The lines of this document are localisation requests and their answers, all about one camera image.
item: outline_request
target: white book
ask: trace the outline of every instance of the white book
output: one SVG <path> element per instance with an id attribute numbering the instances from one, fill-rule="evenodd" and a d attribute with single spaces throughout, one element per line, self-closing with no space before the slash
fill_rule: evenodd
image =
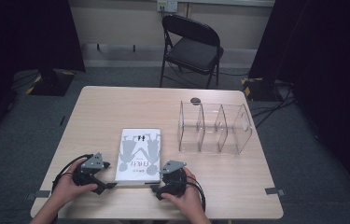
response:
<path id="1" fill-rule="evenodd" d="M 160 129 L 122 130 L 116 172 L 119 186 L 160 183 L 160 162 Z"/>

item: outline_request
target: wooden table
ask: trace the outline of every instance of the wooden table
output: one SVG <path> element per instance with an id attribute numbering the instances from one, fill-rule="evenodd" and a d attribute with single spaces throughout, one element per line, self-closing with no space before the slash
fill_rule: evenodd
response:
<path id="1" fill-rule="evenodd" d="M 283 209 L 276 194 L 256 130 L 239 155 L 182 153 L 177 126 L 180 102 L 198 97 L 202 103 L 246 104 L 240 91 L 156 88 L 85 87 L 77 100 L 62 140 L 52 159 L 41 190 L 72 159 L 102 152 L 111 166 L 98 173 L 103 182 L 114 182 L 123 128 L 161 128 L 161 164 L 185 161 L 196 175 L 206 197 L 211 219 L 278 219 Z M 37 198 L 34 217 L 46 198 Z M 114 188 L 101 195 L 88 192 L 66 205 L 59 218 L 184 219 L 169 202 L 159 201 L 150 188 Z"/>

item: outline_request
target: gray carpet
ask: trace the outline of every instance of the gray carpet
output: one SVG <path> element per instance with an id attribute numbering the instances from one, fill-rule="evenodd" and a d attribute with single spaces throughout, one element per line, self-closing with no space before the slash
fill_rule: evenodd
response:
<path id="1" fill-rule="evenodd" d="M 88 68 L 77 73 L 64 97 L 26 95 L 34 71 L 18 73 L 19 93 L 11 111 L 0 122 L 0 223 L 28 223 L 33 202 L 25 199 L 39 190 L 66 122 L 84 86 L 158 87 L 159 67 Z M 245 74 L 246 69 L 221 69 Z M 211 89 L 241 90 L 241 76 L 220 76 Z M 194 80 L 203 86 L 205 79 Z M 185 88 L 164 80 L 166 88 Z M 252 114 L 272 102 L 249 102 Z M 255 118 L 260 123 L 265 115 Z M 308 120 L 297 104 L 272 113 L 258 127 L 273 181 L 286 192 L 280 198 L 284 216 L 279 220 L 232 223 L 350 223 L 350 177 L 341 164 L 315 140 Z M 59 223 L 87 223 L 65 221 Z"/>

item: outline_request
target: chair seat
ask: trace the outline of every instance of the chair seat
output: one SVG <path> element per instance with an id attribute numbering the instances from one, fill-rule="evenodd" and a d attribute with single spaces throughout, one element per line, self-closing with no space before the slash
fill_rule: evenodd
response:
<path id="1" fill-rule="evenodd" d="M 223 51 L 224 49 L 220 47 L 220 58 Z M 165 55 L 165 60 L 191 70 L 199 70 L 204 74 L 209 74 L 215 68 L 216 54 L 217 47 L 182 38 Z"/>

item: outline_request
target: electrical outlet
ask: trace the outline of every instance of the electrical outlet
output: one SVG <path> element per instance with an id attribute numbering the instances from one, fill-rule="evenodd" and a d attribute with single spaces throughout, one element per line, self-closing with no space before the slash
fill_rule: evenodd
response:
<path id="1" fill-rule="evenodd" d="M 177 12 L 176 1 L 157 0 L 157 11 L 159 12 Z"/>
<path id="2" fill-rule="evenodd" d="M 166 8 L 168 8 L 168 1 L 157 0 L 157 11 L 166 11 Z"/>

